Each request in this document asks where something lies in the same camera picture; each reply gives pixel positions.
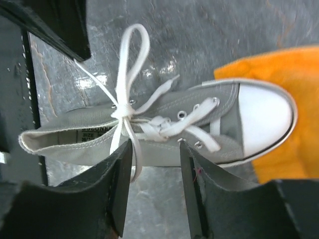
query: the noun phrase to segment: white rubber toe cap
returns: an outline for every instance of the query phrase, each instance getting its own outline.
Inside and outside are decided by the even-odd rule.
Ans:
[[[265,150],[290,129],[292,109],[276,92],[242,84],[238,100],[245,157]]]

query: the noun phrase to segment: metal eyelet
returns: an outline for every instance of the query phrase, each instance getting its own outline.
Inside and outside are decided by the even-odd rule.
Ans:
[[[180,142],[182,142],[182,141],[186,142],[186,139],[180,138],[180,139],[177,140],[177,143],[180,143]]]
[[[180,111],[177,114],[178,120],[183,120],[183,119],[185,119],[186,116],[187,116],[187,113],[185,111]]]
[[[193,111],[199,107],[199,104],[194,105]]]
[[[220,99],[218,99],[217,97],[214,97],[213,101],[214,101],[214,103],[217,103],[217,106],[219,106]]]
[[[201,149],[201,148],[203,148],[203,143],[202,142],[200,142],[200,141],[198,141],[198,142],[196,142],[195,144],[194,144],[194,146],[196,147],[196,148],[198,148],[198,149]]]
[[[130,102],[130,104],[131,104],[131,105],[133,105],[133,104],[135,104],[135,103],[136,103],[136,101],[135,101],[135,100],[130,100],[129,102]]]

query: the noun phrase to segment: shoe label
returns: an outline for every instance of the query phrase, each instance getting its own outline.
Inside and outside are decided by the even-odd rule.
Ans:
[[[76,131],[76,142],[88,142],[97,139],[108,132],[112,127],[84,128]]]

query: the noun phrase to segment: red thread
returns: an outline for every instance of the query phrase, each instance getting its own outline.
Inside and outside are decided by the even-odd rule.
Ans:
[[[195,182],[195,180],[196,180],[196,178],[197,178],[197,174],[201,174],[201,168],[194,168],[194,170],[195,170],[195,172],[196,172],[196,176],[195,176],[195,178],[194,178],[194,181],[193,181],[193,183]]]

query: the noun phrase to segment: black frame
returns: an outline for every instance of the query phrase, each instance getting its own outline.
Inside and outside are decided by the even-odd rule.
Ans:
[[[29,35],[0,16],[0,147],[9,153],[0,179],[48,185],[44,157],[26,153],[18,135],[40,127]]]

